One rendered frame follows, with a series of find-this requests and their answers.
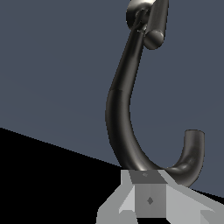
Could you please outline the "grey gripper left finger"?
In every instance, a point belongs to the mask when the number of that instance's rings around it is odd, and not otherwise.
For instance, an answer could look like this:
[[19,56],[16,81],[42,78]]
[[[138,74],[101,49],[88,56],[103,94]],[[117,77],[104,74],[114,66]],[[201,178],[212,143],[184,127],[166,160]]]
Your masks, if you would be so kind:
[[128,170],[121,171],[121,184],[98,209],[96,224],[138,224],[135,187]]

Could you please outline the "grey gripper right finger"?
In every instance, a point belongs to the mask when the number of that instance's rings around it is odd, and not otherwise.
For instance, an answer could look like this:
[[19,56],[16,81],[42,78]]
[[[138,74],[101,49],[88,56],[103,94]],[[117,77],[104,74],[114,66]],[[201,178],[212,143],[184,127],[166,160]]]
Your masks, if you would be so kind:
[[171,224],[224,224],[224,205],[183,185],[159,170],[166,182],[166,219]]

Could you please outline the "dark metal round faucet hub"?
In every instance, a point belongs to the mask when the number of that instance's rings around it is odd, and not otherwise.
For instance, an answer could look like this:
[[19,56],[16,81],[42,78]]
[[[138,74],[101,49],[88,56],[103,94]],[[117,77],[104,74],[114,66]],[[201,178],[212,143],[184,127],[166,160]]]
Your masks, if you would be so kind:
[[149,10],[156,0],[130,0],[126,10],[126,23],[129,29],[135,22],[137,13],[141,10]]

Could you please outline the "black curved hook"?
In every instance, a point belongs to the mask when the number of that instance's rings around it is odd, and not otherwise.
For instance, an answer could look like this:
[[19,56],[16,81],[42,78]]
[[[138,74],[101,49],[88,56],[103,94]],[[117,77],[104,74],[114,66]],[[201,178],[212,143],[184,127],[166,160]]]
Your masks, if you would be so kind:
[[[144,48],[143,22],[137,19],[131,29],[115,77],[108,91],[105,121],[109,143],[122,168],[126,170],[158,170],[142,151],[130,121],[130,98]],[[165,169],[176,183],[189,187],[199,177],[205,156],[205,133],[185,131],[184,147],[178,162]]]

